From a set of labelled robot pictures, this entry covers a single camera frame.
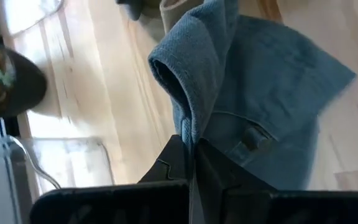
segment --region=light wood floor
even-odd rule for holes
[[[241,13],[282,21],[358,74],[358,1],[239,2]],[[49,79],[46,99],[20,117],[21,131],[39,138],[100,136],[115,181],[138,181],[174,133],[170,100],[147,64],[162,35],[158,19],[132,22],[112,0],[67,0],[58,14],[8,37]],[[358,170],[358,79],[320,124],[310,189],[347,189],[335,174]]]

